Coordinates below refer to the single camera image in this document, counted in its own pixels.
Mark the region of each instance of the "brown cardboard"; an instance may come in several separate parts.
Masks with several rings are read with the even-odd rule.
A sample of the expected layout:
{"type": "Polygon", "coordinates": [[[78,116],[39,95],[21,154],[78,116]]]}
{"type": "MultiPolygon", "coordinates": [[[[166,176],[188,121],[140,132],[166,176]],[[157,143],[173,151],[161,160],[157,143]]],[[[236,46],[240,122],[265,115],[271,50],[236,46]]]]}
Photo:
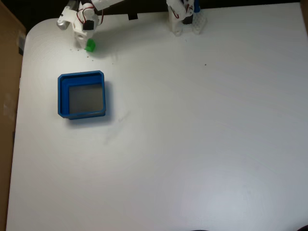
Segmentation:
{"type": "Polygon", "coordinates": [[[6,229],[13,135],[23,58],[19,54],[18,39],[25,33],[25,27],[0,2],[0,231],[6,229]]]}
{"type": "Polygon", "coordinates": [[[301,0],[300,6],[302,8],[303,19],[308,33],[308,0],[301,0]]]}

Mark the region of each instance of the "blue bin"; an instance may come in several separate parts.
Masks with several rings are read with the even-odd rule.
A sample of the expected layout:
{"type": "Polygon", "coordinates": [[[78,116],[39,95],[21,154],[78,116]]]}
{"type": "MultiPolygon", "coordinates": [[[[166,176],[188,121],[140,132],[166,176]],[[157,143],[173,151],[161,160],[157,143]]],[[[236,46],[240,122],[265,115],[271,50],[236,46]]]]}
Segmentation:
{"type": "Polygon", "coordinates": [[[104,74],[101,71],[63,74],[58,78],[58,114],[82,119],[106,112],[104,74]]]}

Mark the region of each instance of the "white table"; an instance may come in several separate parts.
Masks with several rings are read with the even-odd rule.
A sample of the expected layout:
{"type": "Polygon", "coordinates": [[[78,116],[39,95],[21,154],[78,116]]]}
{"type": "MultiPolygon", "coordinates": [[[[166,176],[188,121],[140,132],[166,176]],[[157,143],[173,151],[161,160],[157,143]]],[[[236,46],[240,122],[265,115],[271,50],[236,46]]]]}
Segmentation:
{"type": "Polygon", "coordinates": [[[308,40],[299,3],[107,16],[95,53],[56,19],[26,39],[7,231],[295,231],[308,224],[308,40]],[[107,115],[57,114],[102,70],[107,115]]]}

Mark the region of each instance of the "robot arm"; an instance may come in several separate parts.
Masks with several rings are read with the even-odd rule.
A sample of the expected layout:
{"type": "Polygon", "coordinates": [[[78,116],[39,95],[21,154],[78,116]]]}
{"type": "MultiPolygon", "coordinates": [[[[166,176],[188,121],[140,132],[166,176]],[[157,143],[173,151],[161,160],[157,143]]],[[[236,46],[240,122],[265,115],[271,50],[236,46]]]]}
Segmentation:
{"type": "Polygon", "coordinates": [[[66,30],[72,24],[75,40],[87,51],[93,51],[95,43],[89,39],[103,22],[103,10],[123,0],[69,0],[58,19],[57,25],[66,30]]]}

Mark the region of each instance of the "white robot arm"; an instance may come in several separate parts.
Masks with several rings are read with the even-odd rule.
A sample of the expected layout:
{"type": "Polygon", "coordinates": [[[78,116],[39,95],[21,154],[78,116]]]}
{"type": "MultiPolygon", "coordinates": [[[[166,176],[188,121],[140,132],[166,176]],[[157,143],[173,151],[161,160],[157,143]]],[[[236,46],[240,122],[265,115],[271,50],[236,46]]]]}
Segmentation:
{"type": "Polygon", "coordinates": [[[77,5],[76,1],[70,0],[57,25],[61,30],[66,30],[72,24],[78,44],[87,51],[93,51],[95,43],[90,38],[96,27],[103,22],[103,10],[121,1],[123,0],[80,0],[77,5]]]}
{"type": "Polygon", "coordinates": [[[200,34],[206,24],[206,17],[200,11],[199,0],[167,0],[170,30],[181,35],[183,28],[190,28],[200,34]]]}

